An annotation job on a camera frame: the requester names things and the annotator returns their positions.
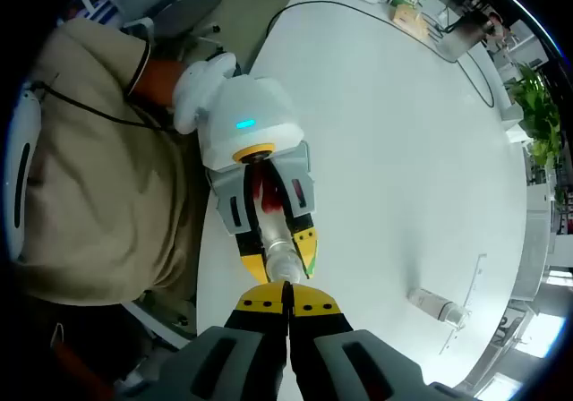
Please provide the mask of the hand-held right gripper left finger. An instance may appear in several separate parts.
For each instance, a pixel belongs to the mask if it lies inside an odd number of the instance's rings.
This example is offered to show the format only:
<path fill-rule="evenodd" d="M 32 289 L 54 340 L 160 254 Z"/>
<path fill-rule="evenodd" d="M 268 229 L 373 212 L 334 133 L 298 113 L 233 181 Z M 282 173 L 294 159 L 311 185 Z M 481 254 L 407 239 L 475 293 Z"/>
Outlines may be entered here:
<path fill-rule="evenodd" d="M 166 360 L 156 380 L 120 400 L 276 400 L 287 362 L 286 282 L 245 292 L 212 326 Z"/>

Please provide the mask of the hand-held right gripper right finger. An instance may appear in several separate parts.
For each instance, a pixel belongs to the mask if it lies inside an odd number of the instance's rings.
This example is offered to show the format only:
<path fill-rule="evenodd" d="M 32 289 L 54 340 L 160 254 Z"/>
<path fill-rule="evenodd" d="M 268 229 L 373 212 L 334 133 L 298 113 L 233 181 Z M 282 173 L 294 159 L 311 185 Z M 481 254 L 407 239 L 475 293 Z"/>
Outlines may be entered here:
<path fill-rule="evenodd" d="M 290 361 L 305 400 L 467 400 L 365 329 L 321 290 L 290 284 Z"/>

